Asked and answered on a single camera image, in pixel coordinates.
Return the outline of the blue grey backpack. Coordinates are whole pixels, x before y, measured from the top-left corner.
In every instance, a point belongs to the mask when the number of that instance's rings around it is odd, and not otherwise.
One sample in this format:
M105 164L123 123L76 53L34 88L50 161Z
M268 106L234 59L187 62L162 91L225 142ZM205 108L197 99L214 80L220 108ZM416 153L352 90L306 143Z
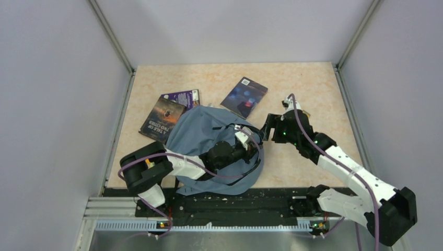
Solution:
M235 124L250 125L245 119L228 110L197 106L179 118L167 139L166 148L175 153L197 156L206 153L219 141L233 145ZM255 155L250 164L243 160L237 161L220 170L217 177L208 180L197 181L178 176L177 180L183 183L183 186L177 190L177 193L184 196L204 192L221 195L244 193L256 183L263 170L265 161L263 155L258 167L252 169L257 157Z

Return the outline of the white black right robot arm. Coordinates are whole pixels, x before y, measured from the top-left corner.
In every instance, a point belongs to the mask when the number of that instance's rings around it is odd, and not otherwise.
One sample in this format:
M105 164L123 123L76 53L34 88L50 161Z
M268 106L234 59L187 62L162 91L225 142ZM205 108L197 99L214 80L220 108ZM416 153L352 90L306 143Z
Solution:
M398 189L355 162L328 135L315 132L301 110L268 114L261 129L263 139L290 143L298 153L341 180L353 195L326 185L309 187L306 208L312 215L329 212L365 227L385 246L393 246L417 223L416 195Z

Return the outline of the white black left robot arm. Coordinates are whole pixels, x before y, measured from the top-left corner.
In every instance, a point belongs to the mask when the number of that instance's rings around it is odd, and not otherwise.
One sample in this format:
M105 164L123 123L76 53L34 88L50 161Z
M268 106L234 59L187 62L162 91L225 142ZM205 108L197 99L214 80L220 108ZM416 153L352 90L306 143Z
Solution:
M205 153L188 156L156 141L123 157L118 177L124 180L130 193L148 202L147 208L153 215L161 216L168 207L161 188L165 177L192 181L220 178L234 184L258 168L261 148L261 144L251 140L236 140L233 145L219 141Z

